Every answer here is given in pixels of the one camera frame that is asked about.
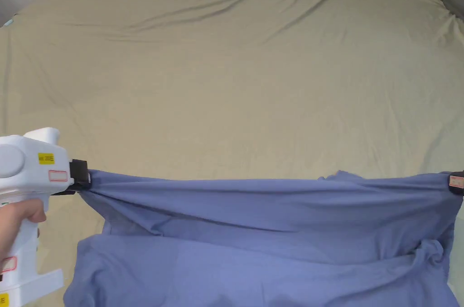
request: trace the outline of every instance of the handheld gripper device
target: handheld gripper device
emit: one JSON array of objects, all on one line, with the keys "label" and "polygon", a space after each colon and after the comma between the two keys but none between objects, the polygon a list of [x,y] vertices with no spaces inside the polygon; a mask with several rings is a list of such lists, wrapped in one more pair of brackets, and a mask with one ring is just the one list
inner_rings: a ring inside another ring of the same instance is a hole
[{"label": "handheld gripper device", "polygon": [[[58,139],[59,131],[53,128],[0,137],[0,206],[39,198],[47,211],[51,195],[90,188],[87,162],[70,161],[66,150],[57,146]],[[20,307],[63,286],[60,269],[37,274],[38,244],[37,224],[24,220],[1,262],[0,307]]]}]

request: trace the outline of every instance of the mattress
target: mattress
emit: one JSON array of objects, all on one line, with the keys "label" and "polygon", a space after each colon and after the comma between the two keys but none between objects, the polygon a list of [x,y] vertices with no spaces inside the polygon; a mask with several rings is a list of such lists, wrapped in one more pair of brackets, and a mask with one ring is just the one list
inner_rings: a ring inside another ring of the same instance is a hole
[{"label": "mattress", "polygon": [[[464,23],[439,0],[37,0],[0,29],[0,129],[169,179],[464,169]],[[52,197],[39,270],[103,220]],[[464,303],[464,212],[450,283]],[[64,289],[32,306],[62,306]]]}]

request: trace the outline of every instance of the finger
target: finger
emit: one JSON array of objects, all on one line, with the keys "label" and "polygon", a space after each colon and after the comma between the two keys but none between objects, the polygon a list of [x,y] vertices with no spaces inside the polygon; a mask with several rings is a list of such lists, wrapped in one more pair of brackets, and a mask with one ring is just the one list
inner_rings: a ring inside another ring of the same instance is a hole
[{"label": "finger", "polygon": [[44,212],[44,204],[40,199],[27,199],[12,203],[11,205],[16,208],[20,221],[28,219],[33,223],[41,223],[47,219]]},{"label": "finger", "polygon": [[10,203],[0,208],[0,260],[8,254],[18,235],[21,222],[30,219],[32,222],[45,221],[43,203],[40,199],[30,199]]}]

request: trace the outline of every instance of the gripper handle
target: gripper handle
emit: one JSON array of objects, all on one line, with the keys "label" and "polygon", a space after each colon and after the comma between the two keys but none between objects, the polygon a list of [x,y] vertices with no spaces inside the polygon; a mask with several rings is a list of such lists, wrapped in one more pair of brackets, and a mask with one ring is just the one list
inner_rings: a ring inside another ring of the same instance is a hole
[{"label": "gripper handle", "polygon": [[[48,208],[49,195],[37,195]],[[23,200],[16,196],[13,199],[1,199],[0,202],[12,203]],[[0,306],[20,307],[47,295],[63,286],[61,270],[47,274],[37,274],[38,225],[27,219],[21,223],[18,236],[8,256],[3,260],[0,271]]]}]

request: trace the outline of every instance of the blue cloth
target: blue cloth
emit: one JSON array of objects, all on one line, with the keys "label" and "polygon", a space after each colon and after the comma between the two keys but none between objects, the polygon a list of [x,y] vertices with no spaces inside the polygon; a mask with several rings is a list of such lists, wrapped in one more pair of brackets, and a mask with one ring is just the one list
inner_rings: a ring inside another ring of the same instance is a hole
[{"label": "blue cloth", "polygon": [[67,307],[458,307],[448,174],[175,181],[92,172]]}]

